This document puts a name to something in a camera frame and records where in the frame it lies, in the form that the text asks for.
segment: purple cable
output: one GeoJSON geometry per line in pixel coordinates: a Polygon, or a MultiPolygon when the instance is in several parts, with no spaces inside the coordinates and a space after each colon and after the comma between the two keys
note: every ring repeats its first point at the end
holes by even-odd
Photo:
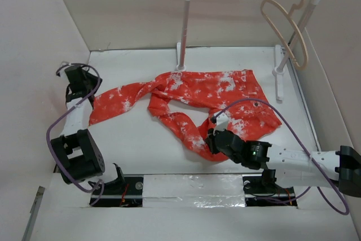
{"type": "Polygon", "coordinates": [[[97,75],[98,77],[98,81],[96,83],[96,86],[95,88],[89,92],[87,94],[87,96],[85,96],[83,99],[81,99],[78,103],[76,103],[75,106],[71,107],[70,109],[67,110],[66,113],[64,113],[63,115],[61,115],[56,121],[54,121],[50,126],[49,128],[46,130],[46,143],[47,143],[47,146],[50,150],[50,153],[52,155],[52,157],[54,158],[56,164],[58,165],[58,167],[60,168],[60,170],[64,173],[64,175],[76,186],[78,187],[81,191],[85,192],[85,193],[92,193],[94,190],[98,189],[99,188],[99,185],[102,185],[102,188],[101,188],[101,191],[100,191],[100,194],[99,196],[97,197],[96,200],[94,200],[90,205],[93,206],[94,204],[96,204],[100,197],[103,195],[103,192],[104,192],[104,182],[102,179],[100,179],[93,187],[92,189],[86,189],[84,187],[82,187],[79,182],[77,182],[71,175],[70,173],[64,168],[64,166],[62,165],[62,163],[60,162],[60,160],[58,159],[58,157],[56,156],[56,153],[54,152],[54,149],[52,148],[52,145],[51,145],[51,142],[50,142],[50,131],[51,129],[54,128],[55,125],[57,125],[63,118],[65,118],[70,112],[72,112],[79,104],[81,104],[82,102],[84,102],[86,99],[88,99],[90,96],[92,96],[99,88],[100,86],[100,75],[98,73],[98,71],[93,67],[93,66],[90,66],[88,64],[83,64],[83,63],[69,63],[69,64],[66,64],[66,65],[62,65],[58,70],[56,70],[56,74],[58,74],[60,72],[61,69],[67,67],[67,66],[72,66],[72,65],[81,65],[83,67],[89,67],[91,68],[97,75]]]}
{"type": "MultiPolygon", "coordinates": [[[[215,115],[214,117],[217,118],[220,114],[224,113],[226,110],[228,110],[230,107],[234,106],[235,104],[238,104],[240,102],[245,102],[245,101],[255,101],[255,102],[260,102],[262,104],[265,104],[266,106],[272,108],[274,110],[274,112],[277,113],[277,115],[283,120],[283,122],[285,123],[285,125],[288,127],[289,131],[292,133],[292,135],[294,136],[294,138],[296,139],[296,141],[298,142],[298,144],[302,147],[303,151],[306,153],[306,155],[311,159],[311,161],[315,164],[315,166],[318,168],[318,170],[320,171],[320,173],[323,175],[323,177],[325,177],[326,181],[329,183],[329,185],[333,188],[333,190],[336,192],[337,196],[340,198],[340,200],[342,201],[342,203],[345,206],[345,211],[340,211],[338,210],[335,206],[332,205],[332,203],[330,203],[330,201],[326,198],[326,196],[322,193],[321,189],[318,187],[318,190],[321,194],[321,196],[323,197],[323,199],[328,203],[329,206],[331,206],[331,208],[333,210],[335,210],[337,213],[343,214],[344,216],[347,216],[350,213],[350,209],[349,209],[349,205],[347,204],[345,198],[341,195],[341,193],[339,192],[339,190],[337,189],[337,187],[333,184],[333,182],[331,181],[330,178],[328,178],[326,172],[321,168],[321,166],[317,163],[317,161],[315,159],[313,159],[311,157],[311,153],[307,150],[307,148],[305,147],[305,145],[303,145],[303,143],[301,142],[301,140],[299,139],[299,137],[296,135],[296,133],[294,132],[294,130],[292,129],[292,127],[290,126],[290,124],[286,121],[286,119],[282,116],[282,114],[272,105],[270,105],[269,103],[260,100],[260,99],[255,99],[255,98],[244,98],[244,99],[240,99],[237,101],[234,101],[233,103],[231,103],[229,106],[227,106],[226,108],[224,108],[223,110],[221,110],[217,115],[215,115]]],[[[282,201],[279,199],[273,199],[273,198],[268,198],[267,200],[278,200],[278,201],[282,201],[283,203],[288,203],[291,202],[293,200],[299,199],[301,196],[303,196],[305,193],[307,193],[309,191],[310,187],[307,188],[305,190],[305,192],[303,192],[300,196],[292,199],[292,200],[288,200],[288,201],[282,201]]]]}

